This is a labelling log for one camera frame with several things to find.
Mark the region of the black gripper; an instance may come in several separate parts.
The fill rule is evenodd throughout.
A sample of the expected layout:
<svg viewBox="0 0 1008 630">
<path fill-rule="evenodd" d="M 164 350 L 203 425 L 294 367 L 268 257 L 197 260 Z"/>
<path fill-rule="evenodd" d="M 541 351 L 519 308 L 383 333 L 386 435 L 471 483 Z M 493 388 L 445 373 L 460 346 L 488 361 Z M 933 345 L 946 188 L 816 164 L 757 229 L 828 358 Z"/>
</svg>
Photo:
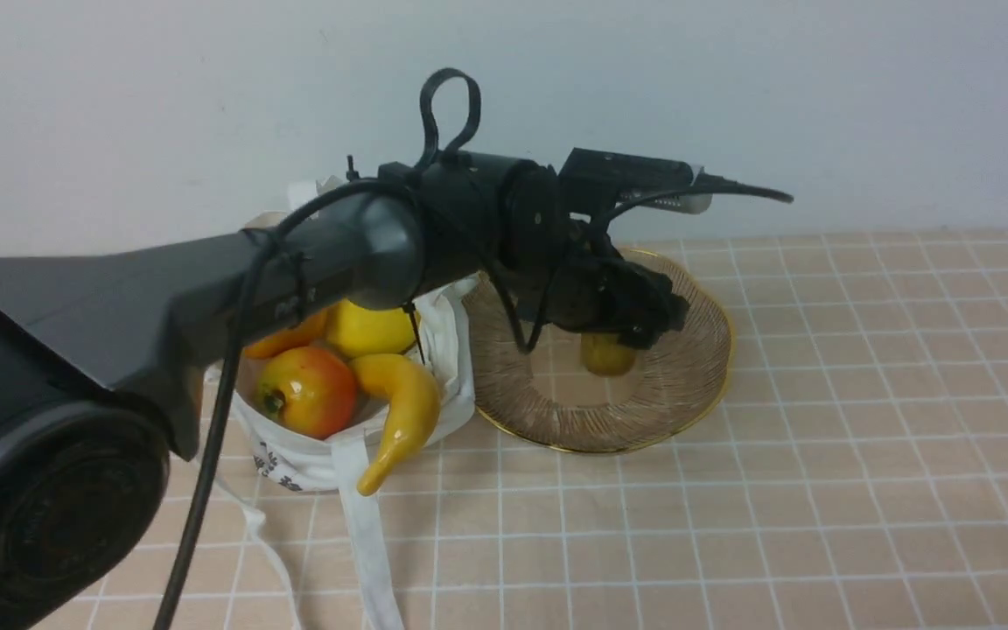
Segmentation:
<svg viewBox="0 0 1008 630">
<path fill-rule="evenodd" d="M 547 262 L 517 271 L 517 316 L 532 326 L 577 334 L 611 334 L 621 346 L 648 350 L 683 331 L 687 298 L 669 276 L 629 262 L 610 242 L 591 251 L 572 243 Z"/>
</svg>

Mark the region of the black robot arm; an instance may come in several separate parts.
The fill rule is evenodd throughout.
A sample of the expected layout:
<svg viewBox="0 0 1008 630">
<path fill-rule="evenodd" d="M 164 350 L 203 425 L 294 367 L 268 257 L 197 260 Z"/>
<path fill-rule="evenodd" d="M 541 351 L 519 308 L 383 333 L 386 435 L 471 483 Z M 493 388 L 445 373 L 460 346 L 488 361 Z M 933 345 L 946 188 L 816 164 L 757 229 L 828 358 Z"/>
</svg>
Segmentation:
<svg viewBox="0 0 1008 630">
<path fill-rule="evenodd" d="M 563 169 L 427 152 L 279 226 L 97 256 L 0 258 L 0 629 L 28 629 L 120 563 L 200 450 L 211 364 L 346 298 L 391 310 L 476 272 L 534 328 L 649 348 L 672 283 L 606 235 L 664 164 L 576 149 Z"/>
</svg>

